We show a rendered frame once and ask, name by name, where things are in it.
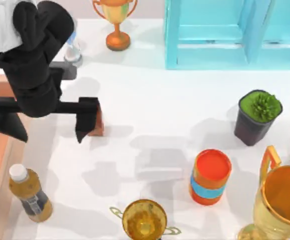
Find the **yellow bottle with white cap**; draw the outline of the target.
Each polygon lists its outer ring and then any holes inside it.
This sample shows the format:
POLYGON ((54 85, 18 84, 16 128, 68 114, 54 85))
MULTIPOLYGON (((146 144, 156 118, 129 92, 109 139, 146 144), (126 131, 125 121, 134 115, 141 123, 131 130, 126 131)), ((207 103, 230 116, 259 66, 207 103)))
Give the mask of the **yellow bottle with white cap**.
POLYGON ((13 164, 9 168, 9 189, 32 221, 44 222, 52 215, 52 204, 42 190, 38 174, 32 169, 13 164))

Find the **light blue rack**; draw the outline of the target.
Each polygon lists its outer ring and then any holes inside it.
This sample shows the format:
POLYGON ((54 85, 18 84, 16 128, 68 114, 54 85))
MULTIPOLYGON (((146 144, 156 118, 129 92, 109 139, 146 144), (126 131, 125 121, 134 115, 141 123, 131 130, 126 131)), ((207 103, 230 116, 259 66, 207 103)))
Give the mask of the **light blue rack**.
POLYGON ((165 0, 165 66, 290 70, 290 0, 165 0))

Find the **clear bottle with blue label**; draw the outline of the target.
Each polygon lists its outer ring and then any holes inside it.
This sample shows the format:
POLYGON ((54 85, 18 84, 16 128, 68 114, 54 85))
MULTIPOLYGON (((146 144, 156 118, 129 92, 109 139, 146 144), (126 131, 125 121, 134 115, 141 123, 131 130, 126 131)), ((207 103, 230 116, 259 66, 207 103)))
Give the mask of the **clear bottle with blue label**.
POLYGON ((66 51, 64 60, 73 66, 79 67, 82 64, 82 54, 78 41, 76 40, 76 32, 74 31, 66 42, 66 51))

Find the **small gold trophy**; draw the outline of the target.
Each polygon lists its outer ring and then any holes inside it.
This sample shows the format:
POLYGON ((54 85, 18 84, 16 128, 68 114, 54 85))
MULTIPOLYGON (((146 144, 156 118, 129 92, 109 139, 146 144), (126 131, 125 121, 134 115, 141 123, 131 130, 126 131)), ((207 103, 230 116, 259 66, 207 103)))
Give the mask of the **small gold trophy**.
POLYGON ((181 234, 177 227, 167 226, 165 210, 153 200, 133 201, 124 211, 113 206, 109 210, 121 219, 125 233, 132 240, 161 240, 162 236, 181 234))

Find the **large gold trophy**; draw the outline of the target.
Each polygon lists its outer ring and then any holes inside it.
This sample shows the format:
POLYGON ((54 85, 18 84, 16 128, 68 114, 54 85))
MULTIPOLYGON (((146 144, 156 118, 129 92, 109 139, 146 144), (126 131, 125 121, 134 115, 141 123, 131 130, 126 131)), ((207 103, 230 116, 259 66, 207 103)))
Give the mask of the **large gold trophy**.
POLYGON ((282 165, 274 146, 266 148, 253 208, 253 223, 237 240, 290 240, 290 165, 282 165))

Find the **orange can with blue band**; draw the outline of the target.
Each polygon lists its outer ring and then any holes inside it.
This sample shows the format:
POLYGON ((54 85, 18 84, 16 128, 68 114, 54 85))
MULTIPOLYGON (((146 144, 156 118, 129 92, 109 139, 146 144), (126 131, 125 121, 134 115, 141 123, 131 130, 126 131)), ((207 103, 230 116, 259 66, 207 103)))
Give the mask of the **orange can with blue band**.
POLYGON ((205 206, 217 203, 226 186, 232 164, 223 152, 205 149, 195 158, 189 185, 192 199, 205 206))

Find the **black pot with green plant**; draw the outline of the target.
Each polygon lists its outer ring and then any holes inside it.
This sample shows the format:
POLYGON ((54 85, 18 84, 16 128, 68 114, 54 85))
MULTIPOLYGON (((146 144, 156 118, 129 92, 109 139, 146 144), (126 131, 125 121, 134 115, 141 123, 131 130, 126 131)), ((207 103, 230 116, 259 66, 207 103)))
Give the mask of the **black pot with green plant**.
POLYGON ((281 102, 274 95, 260 89, 241 97, 238 106, 234 134, 247 146, 262 140, 283 111, 281 102))

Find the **copper trophy with round base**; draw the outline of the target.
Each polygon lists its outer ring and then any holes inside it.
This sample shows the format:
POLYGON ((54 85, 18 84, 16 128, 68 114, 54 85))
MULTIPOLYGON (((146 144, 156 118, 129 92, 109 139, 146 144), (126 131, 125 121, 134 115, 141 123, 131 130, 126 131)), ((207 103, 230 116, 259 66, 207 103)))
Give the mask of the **copper trophy with round base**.
POLYGON ((114 32, 106 37, 106 45, 112 51, 123 51, 130 46, 130 36, 120 30, 120 24, 129 17, 138 0, 92 0, 95 12, 114 25, 114 32))

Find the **brown wooden block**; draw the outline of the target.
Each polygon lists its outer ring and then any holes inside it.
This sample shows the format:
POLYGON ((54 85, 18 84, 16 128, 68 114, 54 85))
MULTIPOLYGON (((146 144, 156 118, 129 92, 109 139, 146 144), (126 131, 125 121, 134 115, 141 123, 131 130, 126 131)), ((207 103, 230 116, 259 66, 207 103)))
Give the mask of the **brown wooden block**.
POLYGON ((102 119, 102 110, 101 106, 97 106, 97 115, 96 115, 96 122, 95 122, 95 128, 92 130, 88 136, 90 137, 101 137, 104 134, 104 123, 102 119))

